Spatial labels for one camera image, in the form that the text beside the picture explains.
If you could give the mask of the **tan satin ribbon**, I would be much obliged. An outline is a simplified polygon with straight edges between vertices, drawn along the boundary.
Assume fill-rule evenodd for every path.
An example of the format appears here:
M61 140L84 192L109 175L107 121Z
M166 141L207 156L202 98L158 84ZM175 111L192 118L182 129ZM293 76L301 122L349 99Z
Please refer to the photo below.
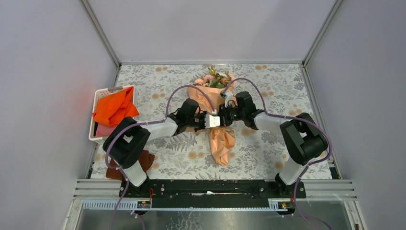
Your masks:
M229 127L214 127L214 128L210 128L210 129L201 129L201 130L195 130L195 128L188 127L185 129L185 132L192 132L192 133L195 133L195 135L199 135L202 132L205 132L205 131L211 132L212 130L222 130L222 131L228 133L230 136L235 137L234 131L232 129L230 129Z

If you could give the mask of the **beige kraft wrapping paper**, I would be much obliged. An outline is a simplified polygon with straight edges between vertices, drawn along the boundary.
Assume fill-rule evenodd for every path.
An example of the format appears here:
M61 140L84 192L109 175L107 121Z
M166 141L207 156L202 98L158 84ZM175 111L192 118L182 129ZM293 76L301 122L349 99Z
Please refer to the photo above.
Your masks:
M219 111L219 106L225 103L225 100L220 96L220 92L235 78L232 74L220 74L219 76L220 79L217 79L209 74L196 79L193 84L201 91L195 88L187 89L189 98L195 100L200 109L208 113L212 111L212 108L203 93L209 97L215 109ZM229 127L213 127L210 129L208 137L211 154L215 162L227 166L229 154L236 143L234 131Z

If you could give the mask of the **pink fake flower bouquet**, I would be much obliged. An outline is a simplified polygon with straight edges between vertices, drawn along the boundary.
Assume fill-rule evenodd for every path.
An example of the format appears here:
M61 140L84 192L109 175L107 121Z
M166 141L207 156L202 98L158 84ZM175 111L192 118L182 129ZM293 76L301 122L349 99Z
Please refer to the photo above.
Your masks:
M235 76L229 71L219 72L213 65L208 67L209 73L197 78L193 85L203 86L216 89L224 89L230 87L231 81L235 79Z

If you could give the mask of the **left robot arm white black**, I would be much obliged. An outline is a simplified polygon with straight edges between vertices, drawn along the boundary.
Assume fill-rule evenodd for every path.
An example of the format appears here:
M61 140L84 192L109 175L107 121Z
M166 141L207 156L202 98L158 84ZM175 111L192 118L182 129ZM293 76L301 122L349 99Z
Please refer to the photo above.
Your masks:
M142 169L140 158L148 141L179 135L188 128L207 128L209 113L200 110L195 100L186 99L181 108L160 121L137 122L125 117L105 140L102 149L113 160L130 191L137 197L148 192L147 173Z

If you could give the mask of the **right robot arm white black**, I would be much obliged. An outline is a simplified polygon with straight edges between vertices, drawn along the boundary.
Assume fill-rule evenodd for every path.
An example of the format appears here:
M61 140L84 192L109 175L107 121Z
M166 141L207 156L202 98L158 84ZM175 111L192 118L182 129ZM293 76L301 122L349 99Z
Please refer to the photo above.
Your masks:
M224 104L219 106L220 124L230 126L235 121L243 121L253 130L279 133L287 148L289 159L285 167L275 177L275 193L287 197L293 192L293 184L300 178L310 161L318 158L329 147L324 131L318 127L310 114L298 116L271 115L257 109L248 92L222 91Z

